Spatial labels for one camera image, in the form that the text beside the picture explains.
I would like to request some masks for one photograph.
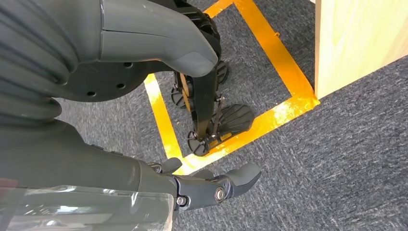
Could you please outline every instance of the plywood board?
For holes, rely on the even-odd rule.
[[[408,54],[408,0],[316,0],[318,99]]]

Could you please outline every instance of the mounting hole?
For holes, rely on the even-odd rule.
[[[96,92],[88,91],[87,95],[90,96],[90,97],[93,97],[93,96],[96,95]]]
[[[123,63],[123,66],[125,68],[131,68],[133,66],[133,63]]]
[[[116,85],[116,88],[118,88],[118,89],[123,89],[125,87],[126,87],[126,85],[123,84],[123,83],[119,83],[118,85]]]

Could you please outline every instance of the transparent plastic panel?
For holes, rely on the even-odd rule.
[[[170,231],[167,193],[0,187],[0,231]]]

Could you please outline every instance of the yellow floor marking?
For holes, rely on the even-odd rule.
[[[166,155],[168,158],[177,157],[183,163],[176,174],[191,174],[312,110],[320,103],[315,98],[313,89],[305,75],[279,39],[279,33],[272,29],[252,0],[219,0],[205,12],[214,17],[230,6],[232,2],[235,3],[292,97],[258,116],[248,132],[241,133],[224,142],[211,150],[205,157],[190,154],[183,158],[157,81],[154,75],[149,75],[145,80],[145,86]]]
[[[157,83],[154,74],[150,74],[144,81],[147,95],[149,96],[150,105],[153,109],[154,118],[156,119],[157,127],[159,128],[160,137],[162,138],[163,146],[167,158],[183,157],[176,134],[174,133],[171,120],[166,110],[165,101],[160,92],[159,84]]]
[[[235,6],[255,35],[292,96],[314,94],[312,86],[289,54],[276,32],[252,0],[234,0]]]
[[[211,18],[214,18],[221,11],[229,7],[232,4],[232,1],[233,0],[219,0],[205,10],[204,13],[207,13]]]

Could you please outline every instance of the metal joint bolt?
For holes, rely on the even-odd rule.
[[[222,187],[217,188],[215,198],[217,203],[221,203],[225,198],[225,191]]]
[[[179,196],[179,197],[177,197],[176,203],[179,206],[184,206],[184,205],[187,204],[187,198],[185,198],[184,196]]]

